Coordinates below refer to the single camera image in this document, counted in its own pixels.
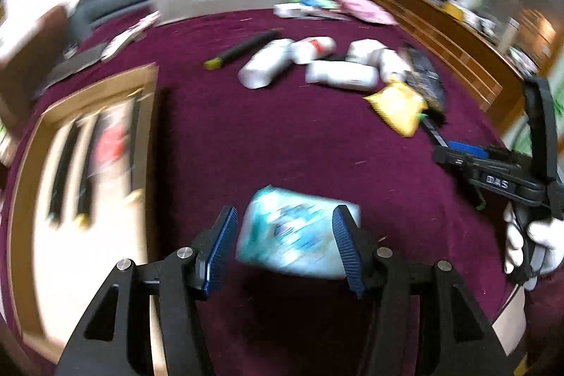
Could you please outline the white gloved right hand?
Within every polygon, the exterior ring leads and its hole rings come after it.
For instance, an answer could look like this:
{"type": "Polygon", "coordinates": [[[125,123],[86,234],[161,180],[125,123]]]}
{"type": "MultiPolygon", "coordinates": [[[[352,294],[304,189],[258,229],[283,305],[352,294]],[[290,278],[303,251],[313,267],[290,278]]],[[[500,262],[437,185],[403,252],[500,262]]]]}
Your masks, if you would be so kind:
{"type": "MultiPolygon", "coordinates": [[[[517,227],[511,203],[504,211],[504,221],[507,224],[504,271],[509,275],[523,264],[525,243],[517,227]]],[[[539,275],[524,283],[526,291],[533,291],[540,277],[552,274],[563,264],[563,220],[548,218],[533,221],[527,228],[527,235],[532,242],[545,250],[542,264],[538,268],[539,275]]]]}

